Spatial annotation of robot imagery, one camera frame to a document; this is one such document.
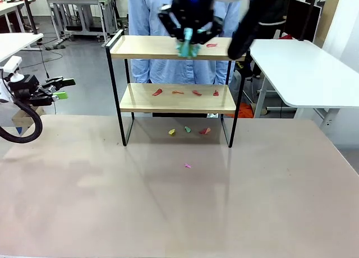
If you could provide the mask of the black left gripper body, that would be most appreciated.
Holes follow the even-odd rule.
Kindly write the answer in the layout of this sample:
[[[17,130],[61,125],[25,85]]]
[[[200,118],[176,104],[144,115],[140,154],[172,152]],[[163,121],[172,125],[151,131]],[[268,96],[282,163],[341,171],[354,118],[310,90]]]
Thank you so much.
[[[9,82],[8,86],[16,100],[33,107],[49,106],[53,103],[52,93],[40,90],[41,84],[35,75],[25,75],[21,81]]]

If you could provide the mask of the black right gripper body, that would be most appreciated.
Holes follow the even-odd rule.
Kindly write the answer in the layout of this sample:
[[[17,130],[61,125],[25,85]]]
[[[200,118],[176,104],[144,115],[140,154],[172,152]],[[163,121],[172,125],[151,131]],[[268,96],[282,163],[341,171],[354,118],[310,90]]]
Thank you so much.
[[[183,28],[201,29],[212,22],[213,0],[173,0],[171,11]]]

